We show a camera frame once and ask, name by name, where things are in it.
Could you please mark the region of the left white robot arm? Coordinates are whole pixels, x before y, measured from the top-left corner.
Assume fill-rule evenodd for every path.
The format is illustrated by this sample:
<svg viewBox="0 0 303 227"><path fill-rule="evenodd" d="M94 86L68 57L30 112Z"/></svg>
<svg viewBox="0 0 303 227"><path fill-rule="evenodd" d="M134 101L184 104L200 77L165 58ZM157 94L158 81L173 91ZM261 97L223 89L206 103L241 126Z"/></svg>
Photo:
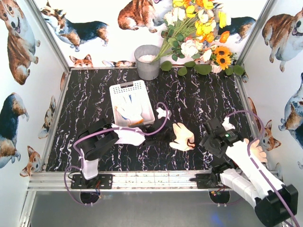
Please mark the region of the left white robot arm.
<svg viewBox="0 0 303 227"><path fill-rule="evenodd" d="M165 117L139 127L122 127L101 119L82 130L74 144L81 160L79 187L96 187L99 159L115 144L151 146L158 141L171 142L175 138L172 122Z"/></svg>

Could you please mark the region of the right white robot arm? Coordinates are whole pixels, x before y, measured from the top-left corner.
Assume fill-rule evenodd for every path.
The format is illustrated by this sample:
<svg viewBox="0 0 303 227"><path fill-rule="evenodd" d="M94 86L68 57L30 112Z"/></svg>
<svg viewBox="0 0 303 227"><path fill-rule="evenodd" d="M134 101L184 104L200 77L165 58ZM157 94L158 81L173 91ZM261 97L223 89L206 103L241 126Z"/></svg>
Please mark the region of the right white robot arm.
<svg viewBox="0 0 303 227"><path fill-rule="evenodd" d="M216 166L224 186L233 189L254 209L260 222L274 227L297 214L298 191L276 178L250 151L248 144L235 127L225 118L206 121L206 135L200 145L217 157L227 155L245 174L241 176L228 164Z"/></svg>

